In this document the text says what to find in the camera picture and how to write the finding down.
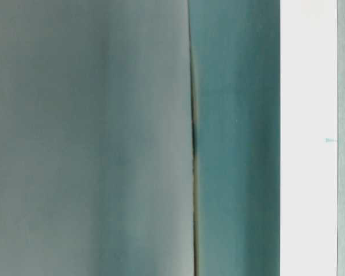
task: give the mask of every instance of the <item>wall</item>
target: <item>wall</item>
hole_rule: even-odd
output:
[[[0,276],[193,275],[187,26],[0,0]]]

